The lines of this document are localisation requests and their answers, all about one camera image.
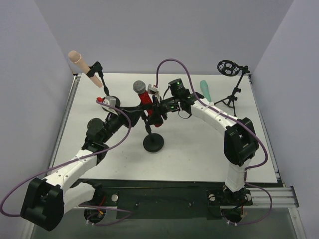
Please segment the red glitter microphone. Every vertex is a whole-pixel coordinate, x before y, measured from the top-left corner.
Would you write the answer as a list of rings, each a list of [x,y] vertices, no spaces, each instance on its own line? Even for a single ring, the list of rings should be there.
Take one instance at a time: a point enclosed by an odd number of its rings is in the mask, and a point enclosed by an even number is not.
[[[133,90],[136,92],[143,105],[152,104],[152,100],[146,91],[146,85],[143,81],[137,80],[133,83]]]

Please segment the black mic stand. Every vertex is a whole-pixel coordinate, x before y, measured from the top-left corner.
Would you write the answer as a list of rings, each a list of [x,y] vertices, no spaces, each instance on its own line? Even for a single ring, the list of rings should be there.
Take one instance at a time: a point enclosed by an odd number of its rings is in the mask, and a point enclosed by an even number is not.
[[[145,123],[145,129],[148,135],[143,140],[143,147],[147,152],[159,152],[164,146],[164,138],[158,133],[152,133],[151,126],[148,123],[145,113],[141,115],[141,119]]]
[[[106,86],[105,80],[104,80],[104,73],[103,73],[103,67],[101,65],[101,63],[99,61],[96,61],[92,66],[90,67],[90,71],[87,73],[89,76],[93,76],[93,74],[95,74],[98,79],[102,82],[103,86],[103,91],[105,93],[105,96],[111,96],[110,95],[110,91],[109,88]],[[120,100],[119,98],[115,97],[117,102],[116,102],[116,107],[120,106]]]

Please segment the pink microphone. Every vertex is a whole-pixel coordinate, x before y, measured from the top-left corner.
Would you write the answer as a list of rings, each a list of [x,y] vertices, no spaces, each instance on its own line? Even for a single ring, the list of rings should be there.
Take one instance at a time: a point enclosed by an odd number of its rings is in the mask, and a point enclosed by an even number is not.
[[[72,50],[68,53],[69,60],[76,65],[78,68],[82,70],[83,73],[87,75],[87,77],[99,88],[103,86],[102,82],[98,79],[98,77],[93,74],[93,76],[89,76],[87,73],[90,71],[90,67],[84,61],[82,55],[75,50]]]

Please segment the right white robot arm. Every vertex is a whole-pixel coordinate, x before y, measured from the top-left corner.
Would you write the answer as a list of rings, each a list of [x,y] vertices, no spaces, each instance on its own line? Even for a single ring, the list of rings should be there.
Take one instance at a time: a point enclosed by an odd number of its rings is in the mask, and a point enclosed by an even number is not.
[[[239,119],[212,105],[203,95],[185,88],[182,79],[168,83],[171,98],[160,97],[159,88],[149,84],[147,93],[153,96],[162,118],[169,112],[183,110],[190,116],[203,120],[224,137],[223,152],[229,161],[225,187],[232,193],[242,191],[246,186],[247,167],[255,156],[259,144],[250,119]]]

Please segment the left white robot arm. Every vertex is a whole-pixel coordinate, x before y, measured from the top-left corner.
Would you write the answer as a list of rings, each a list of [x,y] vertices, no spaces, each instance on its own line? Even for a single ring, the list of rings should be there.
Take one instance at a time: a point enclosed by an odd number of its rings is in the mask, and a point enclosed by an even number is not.
[[[97,166],[110,147],[106,142],[122,127],[131,129],[149,105],[112,108],[108,120],[91,119],[87,124],[84,144],[69,161],[51,168],[51,173],[40,179],[32,178],[20,211],[29,222],[51,231],[61,222],[65,213],[98,196],[97,188],[88,183],[75,182]]]

